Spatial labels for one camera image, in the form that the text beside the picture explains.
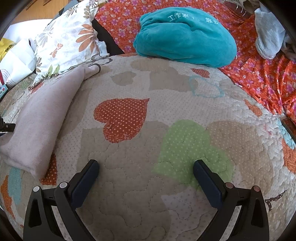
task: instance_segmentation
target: white pillow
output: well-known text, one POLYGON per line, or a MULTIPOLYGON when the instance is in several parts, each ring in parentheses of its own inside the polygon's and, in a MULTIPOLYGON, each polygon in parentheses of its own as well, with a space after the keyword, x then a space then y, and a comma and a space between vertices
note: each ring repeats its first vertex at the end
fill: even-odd
POLYGON ((84 0, 53 20, 35 38, 34 86, 83 62, 109 56, 105 42, 98 40, 91 24, 97 11, 97 0, 84 0))

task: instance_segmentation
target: quilted bedspread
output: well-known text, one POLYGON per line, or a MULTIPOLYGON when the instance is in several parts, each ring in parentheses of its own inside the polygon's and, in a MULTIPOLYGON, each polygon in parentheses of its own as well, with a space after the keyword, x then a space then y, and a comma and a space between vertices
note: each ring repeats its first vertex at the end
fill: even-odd
MULTIPOLYGON (((281 235, 296 209, 296 149, 280 115, 218 69, 135 54, 98 63, 101 72, 83 82, 71 103, 43 179, 0 155, 1 206, 20 236, 32 188, 69 181, 90 159, 100 173, 77 213, 96 240, 196 240, 216 212, 193 176, 197 159, 225 182, 260 186, 270 240, 281 235)), ((59 81, 29 90, 32 79, 1 102, 5 122, 14 123, 39 88, 59 81)))

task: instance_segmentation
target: green polka dot heart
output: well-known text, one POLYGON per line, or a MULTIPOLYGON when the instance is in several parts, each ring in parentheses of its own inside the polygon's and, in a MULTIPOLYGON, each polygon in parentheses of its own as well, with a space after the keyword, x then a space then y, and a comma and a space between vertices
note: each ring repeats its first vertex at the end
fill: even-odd
POLYGON ((198 188, 193 164, 202 159, 224 182, 231 181, 234 165, 223 150, 210 144, 210 135, 191 120, 179 120, 167 131, 154 171, 198 188))

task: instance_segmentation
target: metal screw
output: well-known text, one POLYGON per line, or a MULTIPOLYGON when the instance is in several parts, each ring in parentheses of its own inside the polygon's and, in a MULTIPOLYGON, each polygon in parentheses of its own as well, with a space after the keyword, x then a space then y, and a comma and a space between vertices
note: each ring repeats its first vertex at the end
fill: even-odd
POLYGON ((254 190, 255 190, 256 192, 259 192, 259 191, 260 191, 260 187, 258 187, 258 186, 254 186, 254 190))
POLYGON ((65 188, 68 184, 66 182, 61 183, 59 186, 60 188, 65 188))
POLYGON ((34 191, 34 192, 37 192, 37 191, 39 191, 39 189, 40 189, 40 187, 35 186, 35 187, 33 188, 33 191, 34 191))
POLYGON ((233 188, 233 184, 232 184, 232 183, 225 183, 225 186, 226 186, 227 188, 233 188))

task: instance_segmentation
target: light blue cloth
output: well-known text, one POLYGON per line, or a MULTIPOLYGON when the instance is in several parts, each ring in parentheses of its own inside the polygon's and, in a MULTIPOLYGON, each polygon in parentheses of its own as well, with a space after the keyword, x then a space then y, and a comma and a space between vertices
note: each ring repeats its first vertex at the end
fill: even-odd
POLYGON ((237 47, 231 34, 213 16, 189 7, 168 7, 140 18, 133 43, 141 56, 222 67, 232 62, 237 47))

